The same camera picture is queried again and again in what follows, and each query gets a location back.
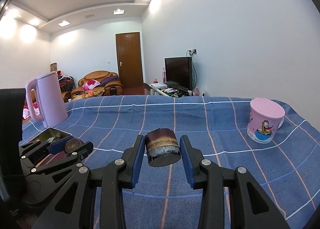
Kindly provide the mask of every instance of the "wooden door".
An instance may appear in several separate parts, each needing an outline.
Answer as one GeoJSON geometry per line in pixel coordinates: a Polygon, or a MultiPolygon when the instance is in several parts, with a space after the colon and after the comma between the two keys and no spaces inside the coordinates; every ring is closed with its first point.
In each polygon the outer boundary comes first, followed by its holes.
{"type": "Polygon", "coordinates": [[[119,78],[123,88],[143,85],[140,33],[116,34],[119,78]]]}

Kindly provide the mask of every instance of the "air vent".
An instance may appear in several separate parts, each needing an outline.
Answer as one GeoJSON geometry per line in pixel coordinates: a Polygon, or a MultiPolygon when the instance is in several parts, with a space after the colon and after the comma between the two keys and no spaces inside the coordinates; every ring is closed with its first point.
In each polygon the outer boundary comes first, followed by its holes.
{"type": "Polygon", "coordinates": [[[94,16],[95,16],[94,14],[89,14],[89,15],[85,15],[84,17],[89,18],[89,17],[94,17],[94,16]]]}

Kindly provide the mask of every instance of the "red tiled floor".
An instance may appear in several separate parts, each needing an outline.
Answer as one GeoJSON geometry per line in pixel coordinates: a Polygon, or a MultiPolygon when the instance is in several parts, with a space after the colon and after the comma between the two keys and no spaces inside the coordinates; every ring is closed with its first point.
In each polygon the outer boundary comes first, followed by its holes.
{"type": "Polygon", "coordinates": [[[148,87],[140,86],[140,87],[134,87],[134,88],[127,88],[122,90],[123,95],[146,95],[149,94],[148,87]]]}

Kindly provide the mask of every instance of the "pink electric kettle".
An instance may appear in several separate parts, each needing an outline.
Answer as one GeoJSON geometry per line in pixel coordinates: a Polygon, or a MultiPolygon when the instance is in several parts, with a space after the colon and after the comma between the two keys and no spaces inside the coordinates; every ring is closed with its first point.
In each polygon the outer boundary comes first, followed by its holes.
{"type": "Polygon", "coordinates": [[[42,121],[45,128],[54,127],[65,121],[68,117],[68,112],[61,96],[56,71],[38,76],[27,82],[26,99],[31,118],[35,121],[42,121]],[[40,112],[39,115],[36,115],[33,108],[31,98],[32,89],[35,90],[36,101],[40,112]]]}

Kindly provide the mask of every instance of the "wall socket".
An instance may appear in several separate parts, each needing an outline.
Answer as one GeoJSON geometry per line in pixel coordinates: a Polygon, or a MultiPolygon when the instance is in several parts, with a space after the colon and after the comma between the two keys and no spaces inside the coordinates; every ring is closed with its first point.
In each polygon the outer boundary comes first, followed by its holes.
{"type": "Polygon", "coordinates": [[[197,54],[197,49],[189,50],[189,56],[196,55],[196,54],[197,54]]]}

